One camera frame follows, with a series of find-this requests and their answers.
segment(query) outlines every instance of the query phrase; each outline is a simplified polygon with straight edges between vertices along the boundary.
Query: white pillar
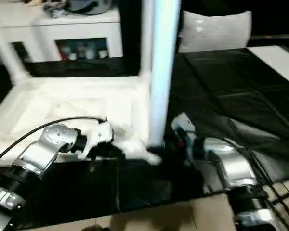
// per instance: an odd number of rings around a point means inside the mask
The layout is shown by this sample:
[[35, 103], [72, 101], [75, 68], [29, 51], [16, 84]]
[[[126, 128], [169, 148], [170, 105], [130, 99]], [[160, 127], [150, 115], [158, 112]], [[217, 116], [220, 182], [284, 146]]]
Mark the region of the white pillar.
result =
[[0, 27], [0, 58], [6, 69], [10, 73], [11, 81], [14, 85], [26, 81], [29, 74], [25, 70], [23, 63], [17, 55], [14, 47], [5, 38]]
[[163, 145], [180, 6], [180, 0], [155, 0], [149, 146]]

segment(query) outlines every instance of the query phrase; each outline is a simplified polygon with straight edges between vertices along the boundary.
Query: silver robotic arm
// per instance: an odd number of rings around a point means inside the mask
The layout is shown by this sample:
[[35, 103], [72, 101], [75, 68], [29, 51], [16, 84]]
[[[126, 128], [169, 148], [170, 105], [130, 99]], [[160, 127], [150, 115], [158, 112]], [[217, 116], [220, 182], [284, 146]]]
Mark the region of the silver robotic arm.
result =
[[[193, 163], [193, 144], [197, 139], [195, 126], [182, 113], [173, 120], [171, 127], [184, 142], [187, 161]], [[204, 151], [201, 158], [217, 163], [217, 172], [234, 212], [237, 230], [281, 231], [275, 213], [266, 203], [267, 193], [258, 184], [250, 163], [238, 151], [237, 144], [230, 140], [207, 137], [201, 149]]]
[[72, 152], [85, 159], [92, 147], [101, 142], [111, 142], [112, 138], [113, 131], [107, 122], [99, 124], [89, 138], [80, 130], [62, 124], [45, 128], [39, 140], [18, 156], [0, 180], [0, 231], [13, 227], [13, 213], [24, 205], [59, 152]]

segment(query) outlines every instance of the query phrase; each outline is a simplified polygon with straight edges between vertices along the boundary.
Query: black cable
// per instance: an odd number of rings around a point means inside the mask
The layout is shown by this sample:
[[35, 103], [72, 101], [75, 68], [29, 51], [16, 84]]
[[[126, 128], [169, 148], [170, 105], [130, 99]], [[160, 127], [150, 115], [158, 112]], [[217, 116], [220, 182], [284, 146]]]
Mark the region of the black cable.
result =
[[[289, 197], [289, 189], [286, 187], [286, 185], [284, 184], [284, 182], [281, 182], [281, 184], [285, 187], [285, 189], [287, 190], [287, 193], [284, 194], [284, 195], [281, 195], [281, 200], [285, 200]], [[272, 203], [275, 205], [275, 204], [278, 204], [280, 203], [280, 199], [276, 199], [274, 201], [272, 201]]]
[[[231, 141], [229, 141], [226, 138], [220, 138], [217, 136], [212, 136], [209, 134], [204, 134], [202, 132], [199, 132], [199, 134], [202, 134], [204, 136], [207, 137], [212, 137], [212, 138], [216, 138], [216, 139], [220, 139], [226, 143], [228, 143], [231, 147], [237, 149], [237, 147], [235, 147], [234, 143], [232, 143]], [[270, 187], [270, 189], [273, 191], [273, 193], [275, 194], [275, 196], [280, 199], [280, 195], [278, 194], [277, 190], [274, 188], [274, 186], [271, 183], [271, 179], [269, 174], [267, 173], [267, 171], [265, 170], [263, 164], [260, 162], [260, 160], [257, 158], [257, 156], [254, 154], [254, 152], [252, 152], [252, 158], [253, 158], [253, 162], [254, 162], [254, 166], [258, 168], [258, 171], [260, 171], [260, 176], [261, 178], [263, 178], [266, 182], [266, 184]], [[281, 204], [284, 207], [285, 212], [288, 214], [289, 216], [289, 207], [284, 203], [283, 200], [281, 200]], [[285, 225], [285, 227], [287, 228], [287, 230], [289, 230], [289, 224], [288, 222], [285, 221], [285, 219], [282, 218], [282, 216], [278, 213], [278, 211], [274, 208], [274, 205], [272, 203], [268, 203], [268, 205], [270, 206], [270, 208], [274, 211], [274, 213], [276, 214], [276, 216], [280, 219], [280, 221]]]
[[42, 128], [45, 128], [49, 125], [52, 124], [56, 124], [56, 123], [60, 123], [63, 121], [68, 121], [68, 120], [74, 120], [74, 119], [94, 119], [97, 120], [99, 123], [103, 123], [106, 120], [102, 119], [102, 118], [98, 118], [98, 117], [92, 117], [92, 116], [77, 116], [77, 117], [69, 117], [69, 118], [63, 118], [63, 119], [58, 119], [58, 120], [54, 120], [52, 122], [49, 122], [47, 124], [41, 125], [39, 127], [37, 127], [36, 129], [33, 129], [32, 131], [28, 132], [27, 134], [23, 135], [21, 138], [19, 138], [18, 140], [16, 140], [14, 143], [12, 143], [7, 149], [5, 149], [1, 154], [0, 154], [0, 159], [7, 154], [8, 151], [10, 151], [13, 147], [15, 147], [17, 144], [19, 144], [21, 141], [23, 141], [25, 138], [27, 138], [28, 136], [32, 135], [33, 133], [37, 132], [38, 130], [41, 130]]
[[280, 222], [285, 226], [285, 228], [289, 231], [289, 224], [288, 222], [286, 222], [286, 220], [282, 217], [282, 215], [280, 214], [280, 212], [274, 207], [274, 205], [269, 201], [266, 200], [266, 203], [270, 206], [270, 208], [272, 209], [272, 211], [275, 213], [275, 215], [277, 216], [277, 218], [280, 220]]

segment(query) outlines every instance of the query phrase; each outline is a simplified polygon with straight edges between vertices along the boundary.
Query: white shelf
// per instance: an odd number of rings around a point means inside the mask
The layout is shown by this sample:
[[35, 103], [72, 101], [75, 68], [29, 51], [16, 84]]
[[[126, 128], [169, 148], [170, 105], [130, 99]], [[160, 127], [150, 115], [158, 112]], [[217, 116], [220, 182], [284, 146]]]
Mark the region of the white shelf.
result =
[[120, 22], [118, 8], [92, 16], [68, 15], [63, 18], [52, 19], [45, 14], [41, 5], [29, 6], [23, 3], [0, 3], [0, 23], [3, 28], [113, 22]]

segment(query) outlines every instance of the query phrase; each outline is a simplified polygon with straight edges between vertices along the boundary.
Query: black tablecloth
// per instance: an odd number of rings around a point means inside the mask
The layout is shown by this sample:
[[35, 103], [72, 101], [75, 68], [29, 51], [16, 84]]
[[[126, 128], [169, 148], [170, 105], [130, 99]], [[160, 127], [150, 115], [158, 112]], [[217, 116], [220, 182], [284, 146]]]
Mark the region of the black tablecloth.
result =
[[[51, 71], [45, 72], [47, 65], [41, 64], [39, 77], [51, 76]], [[50, 66], [55, 69], [56, 63]], [[64, 69], [69, 69], [68, 64], [57, 69], [55, 76], [68, 76]], [[166, 135], [171, 134], [170, 122], [181, 112], [187, 113], [198, 134], [230, 138], [247, 147], [242, 153], [248, 159], [254, 152], [272, 181], [289, 179], [289, 82], [248, 50], [178, 54]], [[183, 167], [181, 156], [159, 154], [164, 161], [156, 167], [141, 160], [99, 162], [95, 171], [90, 171], [89, 162], [55, 164], [19, 213], [18, 228], [206, 196], [204, 181], [210, 193], [222, 191], [212, 164], [199, 162], [199, 174]]]

